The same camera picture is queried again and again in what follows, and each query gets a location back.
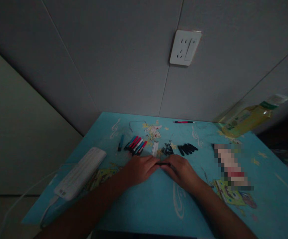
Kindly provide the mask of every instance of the blue table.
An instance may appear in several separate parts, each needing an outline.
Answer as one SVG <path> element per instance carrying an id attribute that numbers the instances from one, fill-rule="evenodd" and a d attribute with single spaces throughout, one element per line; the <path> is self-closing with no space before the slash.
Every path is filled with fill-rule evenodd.
<path id="1" fill-rule="evenodd" d="M 117 152 L 124 134 L 124 145 L 138 135 L 148 141 L 142 156 L 149 155 L 154 141 L 159 149 L 171 142 L 175 154 L 177 145 L 191 143 L 199 151 L 185 158 L 197 174 L 216 191 L 220 185 L 220 169 L 214 159 L 212 143 L 242 143 L 244 157 L 238 158 L 241 167 L 250 176 L 253 191 L 233 191 L 223 194 L 229 207 L 259 238 L 288 238 L 288 168 L 252 133 L 238 139 L 228 138 L 211 122 L 174 124 L 178 119 L 102 113 L 92 128 L 68 158 L 67 165 L 51 180 L 22 223 L 38 224 L 53 197 L 53 190 L 91 147 L 107 152 L 99 167 L 97 178 L 82 191 L 80 197 L 116 173 L 130 159 L 127 151 Z M 50 223 L 77 199 L 66 202 L 59 199 L 46 214 L 44 223 Z M 198 238 L 212 238 L 202 213 L 191 196 L 174 183 L 161 169 L 146 182 L 127 190 L 106 212 L 97 229 L 152 233 Z"/>

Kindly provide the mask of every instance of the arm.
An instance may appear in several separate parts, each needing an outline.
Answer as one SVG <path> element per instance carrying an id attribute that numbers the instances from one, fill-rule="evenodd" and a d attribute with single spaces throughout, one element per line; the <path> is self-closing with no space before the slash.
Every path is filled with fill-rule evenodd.
<path id="1" fill-rule="evenodd" d="M 191 193 L 204 208 L 206 215 L 221 238 L 256 238 L 242 220 L 195 173 L 189 162 L 179 155 L 171 155 L 161 168 L 183 189 Z"/>
<path id="2" fill-rule="evenodd" d="M 35 239 L 86 238 L 105 211 L 129 187 L 147 180 L 159 168 L 153 156 L 134 156 L 125 167 L 66 210 Z"/>

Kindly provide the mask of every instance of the hand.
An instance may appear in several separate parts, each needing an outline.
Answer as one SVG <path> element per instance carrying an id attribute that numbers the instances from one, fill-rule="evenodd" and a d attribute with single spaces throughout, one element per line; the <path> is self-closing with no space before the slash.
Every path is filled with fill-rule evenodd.
<path id="1" fill-rule="evenodd" d="M 172 154 L 165 160 L 164 163 L 170 163 L 176 172 L 168 165 L 161 165 L 161 168 L 184 190 L 194 194 L 201 179 L 195 173 L 187 159 Z"/>
<path id="2" fill-rule="evenodd" d="M 132 187 L 147 180 L 159 168 L 157 162 L 159 159 L 153 156 L 133 156 L 117 175 L 125 186 Z"/>

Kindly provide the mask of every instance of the bottle label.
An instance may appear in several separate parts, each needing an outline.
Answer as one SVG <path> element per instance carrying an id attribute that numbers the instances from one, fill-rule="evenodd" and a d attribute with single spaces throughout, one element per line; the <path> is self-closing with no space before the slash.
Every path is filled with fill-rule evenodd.
<path id="1" fill-rule="evenodd" d="M 233 130 L 237 125 L 241 124 L 245 119 L 247 119 L 251 115 L 251 112 L 248 110 L 241 111 L 238 115 L 234 117 L 233 120 L 229 121 L 225 128 L 227 130 Z"/>
<path id="2" fill-rule="evenodd" d="M 266 102 L 266 101 L 261 102 L 260 105 L 261 105 L 262 107 L 264 107 L 264 108 L 269 109 L 269 110 L 274 110 L 275 108 L 278 108 L 278 106 L 275 106 L 275 105 L 269 104 L 269 103 Z"/>

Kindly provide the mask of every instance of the forearm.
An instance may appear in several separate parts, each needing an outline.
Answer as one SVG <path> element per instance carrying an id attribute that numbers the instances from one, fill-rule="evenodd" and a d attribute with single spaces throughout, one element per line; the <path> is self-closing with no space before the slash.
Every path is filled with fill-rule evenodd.
<path id="1" fill-rule="evenodd" d="M 86 238 L 105 211 L 127 189 L 120 174 L 104 182 L 44 228 L 35 239 Z"/>
<path id="2" fill-rule="evenodd" d="M 256 238 L 244 222 L 200 178 L 192 193 L 221 238 Z"/>

